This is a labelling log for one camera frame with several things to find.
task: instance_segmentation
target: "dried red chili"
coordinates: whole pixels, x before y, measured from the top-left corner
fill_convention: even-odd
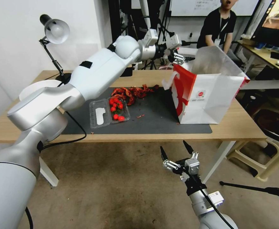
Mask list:
[[[148,88],[148,86],[146,84],[143,84],[143,88],[130,87],[129,89],[127,89],[125,87],[120,87],[120,88],[114,89],[114,91],[112,92],[112,97],[118,97],[118,98],[121,98],[124,100],[126,100],[127,97],[129,97],[129,101],[128,101],[127,105],[130,106],[130,105],[134,104],[135,97],[142,99],[147,96],[148,92],[154,92],[154,90],[157,90],[157,89],[159,89],[159,85],[155,85],[154,89]]]

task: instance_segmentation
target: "floor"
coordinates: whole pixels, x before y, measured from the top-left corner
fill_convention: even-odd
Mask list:
[[[199,152],[201,170],[220,142],[189,142]],[[179,176],[162,167],[160,145],[171,160],[188,156],[182,142],[74,143],[41,156],[59,178],[52,188],[40,176],[28,207],[35,228],[198,228]],[[279,198],[221,187],[219,181],[279,187],[279,170],[265,183],[224,160],[207,182],[219,190],[219,207],[240,229],[279,228]],[[26,216],[19,229],[28,228]]]

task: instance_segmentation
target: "black mat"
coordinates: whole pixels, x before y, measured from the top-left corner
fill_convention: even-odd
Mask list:
[[[105,99],[111,96],[114,88],[108,88],[99,98]],[[208,124],[181,124],[178,125],[178,117],[171,97],[170,90],[164,91],[160,87],[156,92],[149,93],[144,99],[137,99],[135,104],[129,106],[131,118],[129,121],[110,124],[97,129],[90,128],[89,103],[69,113],[80,123],[88,134],[210,134],[212,132]],[[68,125],[62,134],[82,134],[81,129],[73,120],[68,119]]]

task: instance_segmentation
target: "red and white bag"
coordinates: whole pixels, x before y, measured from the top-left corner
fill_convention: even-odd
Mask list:
[[[163,81],[163,86],[167,89],[172,84],[181,124],[218,124],[240,87],[249,81],[221,49],[212,46],[200,48],[194,61],[174,65],[169,82]]]

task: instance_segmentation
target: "desk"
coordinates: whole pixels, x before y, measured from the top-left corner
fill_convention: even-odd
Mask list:
[[[242,48],[248,50],[251,52],[251,57],[249,58],[248,62],[246,63],[244,73],[246,73],[249,68],[251,67],[253,61],[255,58],[259,58],[262,61],[264,61],[269,67],[276,68],[279,70],[279,66],[276,65],[276,62],[278,62],[278,59],[274,59],[270,57],[270,53],[274,52],[274,50],[268,50],[265,48],[262,48],[260,50],[255,50],[254,47],[245,45],[242,43],[242,41],[238,41],[238,43],[241,45]],[[246,84],[242,89],[277,89],[279,88],[279,80],[252,80],[250,83]]]
[[[35,79],[40,81],[56,74],[56,71],[42,71]],[[149,87],[155,84],[161,85],[164,78],[162,70],[139,70],[133,71],[131,77],[117,79],[111,87],[141,87],[147,84]],[[7,112],[0,116],[0,143],[14,143],[20,135],[20,130],[7,118]],[[163,142],[163,141],[211,141],[222,140],[222,144],[214,155],[213,162],[201,176],[203,183],[212,175],[222,159],[229,152],[235,141],[264,140],[266,136],[255,124],[242,106],[234,99],[231,107],[220,124],[211,125],[211,134],[94,134],[88,135],[80,142]],[[69,141],[82,135],[60,135],[53,142]]]

